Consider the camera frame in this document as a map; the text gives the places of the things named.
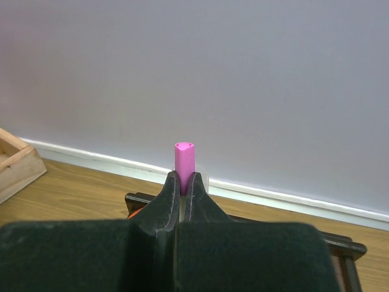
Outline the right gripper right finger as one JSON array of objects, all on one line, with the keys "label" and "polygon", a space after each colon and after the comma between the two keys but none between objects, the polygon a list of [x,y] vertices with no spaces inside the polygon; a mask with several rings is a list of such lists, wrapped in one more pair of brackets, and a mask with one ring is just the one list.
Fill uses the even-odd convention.
[{"label": "right gripper right finger", "polygon": [[339,290],[315,227],[234,221],[207,195],[199,173],[190,178],[176,238],[176,291]]}]

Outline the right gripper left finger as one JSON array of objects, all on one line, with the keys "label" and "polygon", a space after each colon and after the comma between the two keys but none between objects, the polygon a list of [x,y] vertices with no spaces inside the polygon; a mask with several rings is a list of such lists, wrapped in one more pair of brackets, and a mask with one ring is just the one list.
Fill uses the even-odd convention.
[{"label": "right gripper left finger", "polygon": [[180,182],[127,220],[20,221],[1,228],[2,291],[174,291]]}]

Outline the orange black highlighter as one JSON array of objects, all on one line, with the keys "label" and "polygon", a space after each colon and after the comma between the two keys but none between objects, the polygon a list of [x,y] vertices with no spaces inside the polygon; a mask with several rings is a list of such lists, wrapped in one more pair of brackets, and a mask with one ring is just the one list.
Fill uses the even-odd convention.
[{"label": "orange black highlighter", "polygon": [[137,215],[141,210],[142,210],[142,208],[137,209],[137,210],[135,210],[134,212],[130,213],[130,214],[128,215],[127,219],[130,219],[130,218],[134,217],[134,216]]}]

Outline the pink capped white marker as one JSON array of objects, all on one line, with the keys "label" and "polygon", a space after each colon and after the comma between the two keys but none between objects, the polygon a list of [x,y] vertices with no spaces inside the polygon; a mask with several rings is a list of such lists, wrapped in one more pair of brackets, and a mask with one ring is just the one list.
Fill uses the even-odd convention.
[{"label": "pink capped white marker", "polygon": [[179,221],[184,220],[186,196],[190,176],[195,172],[195,145],[178,142],[174,146],[174,170],[180,180]]}]

